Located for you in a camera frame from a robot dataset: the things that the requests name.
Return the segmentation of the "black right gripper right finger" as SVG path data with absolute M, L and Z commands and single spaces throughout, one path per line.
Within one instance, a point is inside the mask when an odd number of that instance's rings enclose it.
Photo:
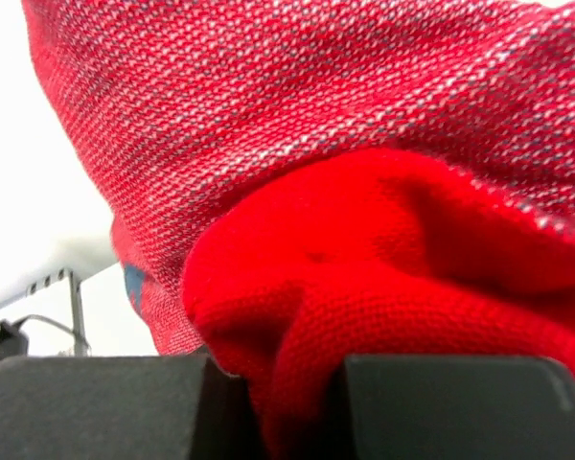
M 575 459 L 575 379 L 525 356 L 350 356 L 328 459 Z

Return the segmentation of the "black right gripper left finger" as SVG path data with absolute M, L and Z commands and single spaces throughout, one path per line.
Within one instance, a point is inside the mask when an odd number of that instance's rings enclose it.
M 0 459 L 261 459 L 242 379 L 206 354 L 0 362 Z

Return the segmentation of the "red patterned pillowcase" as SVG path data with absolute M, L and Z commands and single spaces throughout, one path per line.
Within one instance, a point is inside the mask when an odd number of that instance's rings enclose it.
M 296 459 L 350 354 L 575 376 L 575 1 L 26 1 L 163 355 Z

